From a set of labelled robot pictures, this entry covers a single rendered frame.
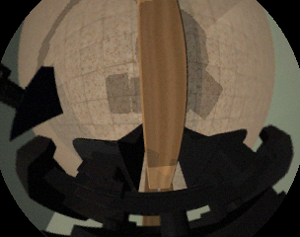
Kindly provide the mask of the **wooden post with slot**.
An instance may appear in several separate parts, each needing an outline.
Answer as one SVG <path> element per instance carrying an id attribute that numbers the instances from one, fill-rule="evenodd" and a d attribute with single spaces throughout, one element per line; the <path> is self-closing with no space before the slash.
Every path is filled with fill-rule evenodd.
<path id="1" fill-rule="evenodd" d="M 143 193 L 166 193 L 167 191 L 173 191 L 173 182 L 168 189 L 149 189 L 149 183 L 147 183 L 147 165 L 146 165 L 146 175 L 145 175 L 145 191 Z M 161 216 L 142 216 L 142 225 L 143 226 L 161 226 L 159 224 L 159 217 Z"/>

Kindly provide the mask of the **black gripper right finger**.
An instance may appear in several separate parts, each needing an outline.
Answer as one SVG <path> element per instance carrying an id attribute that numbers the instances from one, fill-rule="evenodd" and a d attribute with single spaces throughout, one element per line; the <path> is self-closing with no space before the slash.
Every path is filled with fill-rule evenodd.
<path id="1" fill-rule="evenodd" d="M 187 189 L 198 186 L 198 179 L 208 169 L 210 162 L 222 147 L 244 142 L 248 131 L 244 129 L 214 135 L 198 134 L 185 127 L 182 149 L 179 151 L 179 165 L 185 177 Z"/>

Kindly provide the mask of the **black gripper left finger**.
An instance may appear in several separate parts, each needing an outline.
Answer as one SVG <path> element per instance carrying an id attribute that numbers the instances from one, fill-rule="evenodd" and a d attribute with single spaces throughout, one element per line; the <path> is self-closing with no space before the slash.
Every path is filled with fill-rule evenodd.
<path id="1" fill-rule="evenodd" d="M 142 123 L 117 141 L 109 139 L 72 139 L 72 146 L 83 161 L 115 165 L 121 169 L 132 193 L 139 193 L 145 146 L 143 146 Z"/>

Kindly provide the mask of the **dark brown wooden rail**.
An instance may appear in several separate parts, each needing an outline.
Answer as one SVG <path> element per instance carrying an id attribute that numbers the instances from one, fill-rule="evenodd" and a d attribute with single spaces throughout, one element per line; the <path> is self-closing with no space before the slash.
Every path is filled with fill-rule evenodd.
<path id="1" fill-rule="evenodd" d="M 149 189 L 168 189 L 187 114 L 188 60 L 179 0 L 137 0 L 143 146 Z"/>

